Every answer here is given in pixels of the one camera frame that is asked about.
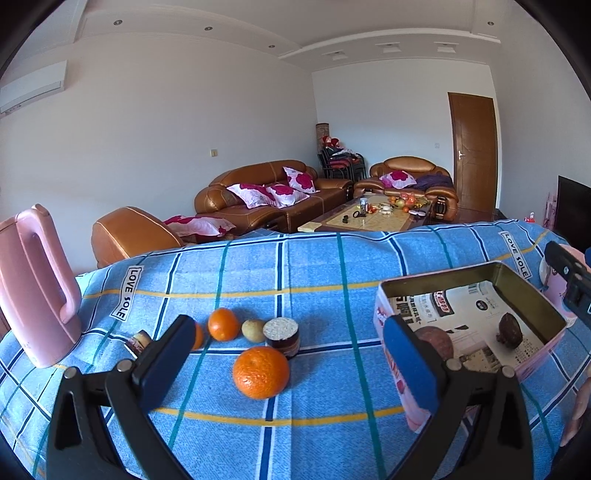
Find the purple blanket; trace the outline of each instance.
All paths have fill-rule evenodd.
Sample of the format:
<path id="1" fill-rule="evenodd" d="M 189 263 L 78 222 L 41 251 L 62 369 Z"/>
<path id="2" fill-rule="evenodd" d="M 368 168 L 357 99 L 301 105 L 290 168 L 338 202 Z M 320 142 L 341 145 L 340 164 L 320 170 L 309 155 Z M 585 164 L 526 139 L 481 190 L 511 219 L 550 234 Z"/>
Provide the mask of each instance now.
<path id="1" fill-rule="evenodd" d="M 417 178 L 417 184 L 411 188 L 416 190 L 425 191 L 431 187 L 451 187 L 453 188 L 453 182 L 450 177 L 437 173 L 435 175 L 423 175 Z"/>

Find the white ceiling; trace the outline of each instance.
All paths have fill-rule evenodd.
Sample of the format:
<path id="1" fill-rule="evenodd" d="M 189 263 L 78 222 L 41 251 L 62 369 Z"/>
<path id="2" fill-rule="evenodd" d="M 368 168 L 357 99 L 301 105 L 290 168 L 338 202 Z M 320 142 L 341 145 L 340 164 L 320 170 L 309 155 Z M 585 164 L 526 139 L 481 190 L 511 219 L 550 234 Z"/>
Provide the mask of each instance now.
<path id="1" fill-rule="evenodd" d="M 309 71 L 384 58 L 489 63 L 509 1 L 66 0 L 33 32 L 16 61 L 78 38 L 136 32 L 215 38 Z M 116 20 L 123 22 L 115 26 Z M 437 51 L 435 42 L 456 44 L 455 52 Z M 384 53 L 385 43 L 399 43 L 400 51 Z M 337 51 L 337 60 L 327 55 Z"/>
<path id="2" fill-rule="evenodd" d="M 470 30 L 474 10 L 474 0 L 90 0 L 88 11 L 149 4 L 177 5 L 235 18 L 301 46 L 388 28 Z"/>

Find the orange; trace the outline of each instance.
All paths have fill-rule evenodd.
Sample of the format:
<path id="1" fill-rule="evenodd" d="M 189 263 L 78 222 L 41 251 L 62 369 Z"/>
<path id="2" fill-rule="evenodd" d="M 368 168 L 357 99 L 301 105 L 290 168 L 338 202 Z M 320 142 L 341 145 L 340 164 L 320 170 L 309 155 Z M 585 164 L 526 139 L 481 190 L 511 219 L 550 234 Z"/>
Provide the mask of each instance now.
<path id="1" fill-rule="evenodd" d="M 228 309 L 217 309 L 212 312 L 207 321 L 207 328 L 212 337 L 220 342 L 234 340 L 240 332 L 238 322 L 233 311 Z"/>
<path id="2" fill-rule="evenodd" d="M 193 344 L 193 350 L 197 350 L 203 343 L 203 329 L 201 325 L 195 323 L 195 343 Z"/>
<path id="3" fill-rule="evenodd" d="M 242 393 L 264 400 L 281 393 L 290 379 L 290 366 L 283 353 L 270 346 L 254 346 L 242 352 L 232 370 L 234 383 Z"/>

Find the pink electric kettle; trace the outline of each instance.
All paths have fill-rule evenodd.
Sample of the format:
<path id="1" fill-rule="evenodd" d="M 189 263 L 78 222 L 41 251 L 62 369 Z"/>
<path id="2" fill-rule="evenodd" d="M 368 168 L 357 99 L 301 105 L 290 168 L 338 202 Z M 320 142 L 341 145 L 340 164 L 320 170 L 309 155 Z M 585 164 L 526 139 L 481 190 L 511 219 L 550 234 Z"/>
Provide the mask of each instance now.
<path id="1" fill-rule="evenodd" d="M 80 339 L 81 300 L 45 208 L 0 223 L 0 307 L 36 367 L 58 363 Z"/>

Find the kettle handle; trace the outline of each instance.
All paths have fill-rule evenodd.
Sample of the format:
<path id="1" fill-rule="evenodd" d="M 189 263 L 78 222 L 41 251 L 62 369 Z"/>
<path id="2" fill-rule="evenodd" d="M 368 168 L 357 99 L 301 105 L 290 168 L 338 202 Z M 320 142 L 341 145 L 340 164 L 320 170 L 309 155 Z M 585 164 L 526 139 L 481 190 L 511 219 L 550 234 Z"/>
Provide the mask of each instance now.
<path id="1" fill-rule="evenodd" d="M 68 260 L 66 260 L 64 249 L 57 236 L 56 226 L 49 211 L 45 207 L 36 204 L 17 215 L 17 225 L 21 236 L 23 234 L 36 234 L 41 240 L 51 269 L 66 297 L 66 303 L 60 308 L 60 320 L 64 324 L 69 322 L 78 312 L 82 302 L 82 294 L 72 268 Z M 25 252 L 27 249 L 26 244 L 27 242 L 23 242 Z"/>

